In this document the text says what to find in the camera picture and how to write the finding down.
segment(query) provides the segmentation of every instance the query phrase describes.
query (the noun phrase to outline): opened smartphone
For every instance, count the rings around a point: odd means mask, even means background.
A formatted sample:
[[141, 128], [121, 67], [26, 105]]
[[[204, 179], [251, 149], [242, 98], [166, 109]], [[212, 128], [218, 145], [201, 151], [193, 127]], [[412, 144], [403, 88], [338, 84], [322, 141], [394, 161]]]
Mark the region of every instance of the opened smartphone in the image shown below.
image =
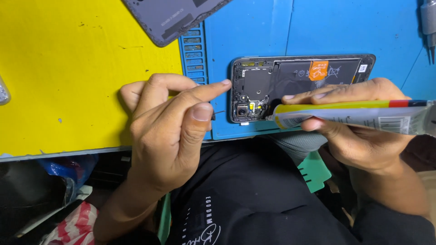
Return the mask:
[[235, 123], [265, 120], [284, 95], [366, 81], [374, 63], [373, 54], [236, 58], [230, 119]]

